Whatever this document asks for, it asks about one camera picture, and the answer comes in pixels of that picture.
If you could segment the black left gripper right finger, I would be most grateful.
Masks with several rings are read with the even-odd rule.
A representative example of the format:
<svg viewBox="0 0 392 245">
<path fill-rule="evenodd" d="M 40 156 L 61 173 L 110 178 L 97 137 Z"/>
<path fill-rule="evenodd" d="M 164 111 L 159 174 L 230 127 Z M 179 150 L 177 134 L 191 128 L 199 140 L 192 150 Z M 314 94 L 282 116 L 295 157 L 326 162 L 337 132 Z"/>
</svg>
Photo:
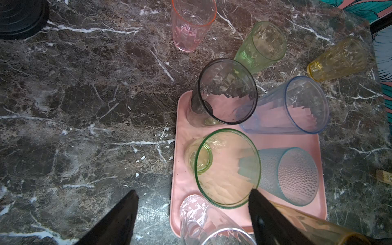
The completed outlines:
<svg viewBox="0 0 392 245">
<path fill-rule="evenodd" d="M 258 245 L 313 244 L 256 189 L 249 195 L 249 213 Z"/>
</svg>

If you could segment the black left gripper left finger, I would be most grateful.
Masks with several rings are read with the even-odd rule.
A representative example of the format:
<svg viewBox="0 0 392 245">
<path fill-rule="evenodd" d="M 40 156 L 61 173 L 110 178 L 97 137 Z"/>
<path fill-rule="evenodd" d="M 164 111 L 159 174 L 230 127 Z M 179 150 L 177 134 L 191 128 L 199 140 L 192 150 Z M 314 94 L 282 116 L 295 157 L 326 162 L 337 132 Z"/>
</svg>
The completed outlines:
<svg viewBox="0 0 392 245">
<path fill-rule="evenodd" d="M 78 245 L 129 245 L 137 218 L 139 197 L 129 191 L 89 232 Z"/>
</svg>

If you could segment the tall yellow glass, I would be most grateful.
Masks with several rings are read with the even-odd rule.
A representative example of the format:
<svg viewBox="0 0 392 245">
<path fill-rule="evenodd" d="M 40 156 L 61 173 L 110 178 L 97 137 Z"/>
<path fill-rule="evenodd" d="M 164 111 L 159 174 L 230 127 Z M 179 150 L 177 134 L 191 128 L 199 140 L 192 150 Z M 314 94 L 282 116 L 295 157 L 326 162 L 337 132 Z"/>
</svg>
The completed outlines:
<svg viewBox="0 0 392 245">
<path fill-rule="evenodd" d="M 272 202 L 277 210 L 316 245 L 369 245 L 362 234 L 302 211 Z"/>
</svg>

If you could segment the frosted teal cup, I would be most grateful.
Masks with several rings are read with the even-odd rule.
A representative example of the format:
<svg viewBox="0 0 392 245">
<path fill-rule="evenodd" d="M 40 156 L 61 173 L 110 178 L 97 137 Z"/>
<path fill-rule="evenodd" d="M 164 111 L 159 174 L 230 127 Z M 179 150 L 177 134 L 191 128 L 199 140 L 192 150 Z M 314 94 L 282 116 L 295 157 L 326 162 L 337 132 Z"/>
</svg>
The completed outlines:
<svg viewBox="0 0 392 245">
<path fill-rule="evenodd" d="M 259 150 L 259 188 L 295 206 L 306 206 L 317 195 L 318 169 L 313 158 L 301 148 Z"/>
</svg>

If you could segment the tall clear glass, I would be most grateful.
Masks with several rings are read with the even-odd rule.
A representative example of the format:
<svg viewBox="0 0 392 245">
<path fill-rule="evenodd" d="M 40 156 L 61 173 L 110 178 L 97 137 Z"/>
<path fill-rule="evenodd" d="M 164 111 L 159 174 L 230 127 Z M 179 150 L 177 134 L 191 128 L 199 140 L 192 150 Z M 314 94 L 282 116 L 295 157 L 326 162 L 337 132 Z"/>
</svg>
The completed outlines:
<svg viewBox="0 0 392 245">
<path fill-rule="evenodd" d="M 233 219 L 199 195 L 188 196 L 180 207 L 181 244 L 255 245 Z"/>
</svg>

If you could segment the tall green glass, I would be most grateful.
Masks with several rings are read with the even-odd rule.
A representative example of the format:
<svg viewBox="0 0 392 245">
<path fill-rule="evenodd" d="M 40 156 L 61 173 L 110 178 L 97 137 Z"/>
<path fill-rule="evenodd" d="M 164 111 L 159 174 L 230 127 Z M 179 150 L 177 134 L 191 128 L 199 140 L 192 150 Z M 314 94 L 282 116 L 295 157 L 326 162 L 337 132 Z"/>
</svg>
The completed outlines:
<svg viewBox="0 0 392 245">
<path fill-rule="evenodd" d="M 258 150 L 236 129 L 218 129 L 195 139 L 186 147 L 184 161 L 202 196 L 218 208 L 244 206 L 260 184 Z"/>
</svg>

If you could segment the tall blue glass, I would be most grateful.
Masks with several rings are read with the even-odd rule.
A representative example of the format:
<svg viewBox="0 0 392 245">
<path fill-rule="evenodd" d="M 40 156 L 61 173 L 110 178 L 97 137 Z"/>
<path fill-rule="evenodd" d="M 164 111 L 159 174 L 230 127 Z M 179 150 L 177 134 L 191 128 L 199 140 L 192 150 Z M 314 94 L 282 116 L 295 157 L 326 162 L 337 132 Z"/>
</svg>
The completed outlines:
<svg viewBox="0 0 392 245">
<path fill-rule="evenodd" d="M 297 76 L 260 96 L 254 113 L 240 127 L 257 134 L 318 134 L 329 117 L 321 86 L 309 77 Z"/>
</svg>

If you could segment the tall smoky grey glass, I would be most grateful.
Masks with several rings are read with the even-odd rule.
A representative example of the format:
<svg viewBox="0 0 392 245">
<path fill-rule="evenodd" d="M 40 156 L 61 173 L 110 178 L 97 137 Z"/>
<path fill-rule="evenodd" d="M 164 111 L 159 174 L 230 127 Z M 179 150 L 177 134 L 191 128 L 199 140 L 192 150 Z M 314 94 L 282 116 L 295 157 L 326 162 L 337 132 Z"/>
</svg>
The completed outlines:
<svg viewBox="0 0 392 245">
<path fill-rule="evenodd" d="M 258 103 L 256 82 L 241 63 L 219 58 L 201 71 L 186 112 L 196 127 L 238 125 L 248 120 Z"/>
</svg>

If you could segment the short pink glass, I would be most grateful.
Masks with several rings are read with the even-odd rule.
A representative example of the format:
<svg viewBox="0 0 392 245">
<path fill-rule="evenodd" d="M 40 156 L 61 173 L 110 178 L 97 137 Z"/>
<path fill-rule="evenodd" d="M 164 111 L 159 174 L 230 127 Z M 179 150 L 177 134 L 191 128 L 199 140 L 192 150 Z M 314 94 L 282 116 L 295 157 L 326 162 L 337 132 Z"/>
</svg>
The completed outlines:
<svg viewBox="0 0 392 245">
<path fill-rule="evenodd" d="M 174 45 L 183 52 L 193 52 L 216 18 L 216 1 L 172 0 L 171 5 Z"/>
</svg>

